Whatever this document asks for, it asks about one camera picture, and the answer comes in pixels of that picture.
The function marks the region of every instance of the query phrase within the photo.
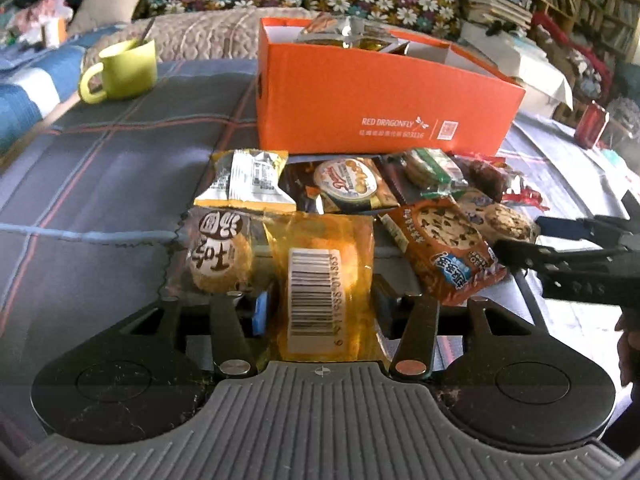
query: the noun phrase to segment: mug handle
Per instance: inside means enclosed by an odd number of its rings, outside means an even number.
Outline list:
[[[104,65],[102,63],[96,63],[95,65],[90,66],[86,72],[82,74],[80,82],[78,83],[80,98],[89,105],[97,104],[107,98],[107,92],[104,89],[98,90],[97,92],[91,92],[89,90],[89,79],[97,73],[102,72],[102,70],[104,70]]]

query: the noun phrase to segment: gray ribbed plate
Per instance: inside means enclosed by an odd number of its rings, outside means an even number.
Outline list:
[[[594,445],[494,449],[453,426],[427,388],[390,380],[374,363],[281,362],[221,382],[162,436],[94,446],[53,435],[21,460],[49,480],[597,480],[622,463]]]

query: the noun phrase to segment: red can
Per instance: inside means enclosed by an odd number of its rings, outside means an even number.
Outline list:
[[[609,112],[597,104],[596,101],[591,101],[575,129],[574,139],[576,144],[585,150],[593,148],[600,139],[608,122]]]

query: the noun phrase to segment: plaid tablecloth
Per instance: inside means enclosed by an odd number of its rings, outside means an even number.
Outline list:
[[[2,174],[0,438],[17,454],[45,436],[29,399],[37,371],[158,296],[212,150],[257,146],[255,62],[164,63],[160,74],[139,99],[73,108]],[[605,171],[564,136],[518,117],[500,153],[544,189],[549,214],[619,214]],[[417,290],[384,232],[375,265]],[[513,278],[484,294],[530,320]],[[553,335],[617,377],[615,308],[538,299]],[[459,343],[440,342],[439,365]]]

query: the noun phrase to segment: orange cookie package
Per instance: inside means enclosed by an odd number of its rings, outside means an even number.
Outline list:
[[[457,305],[499,282],[506,269],[449,196],[402,206],[380,217],[422,286]]]

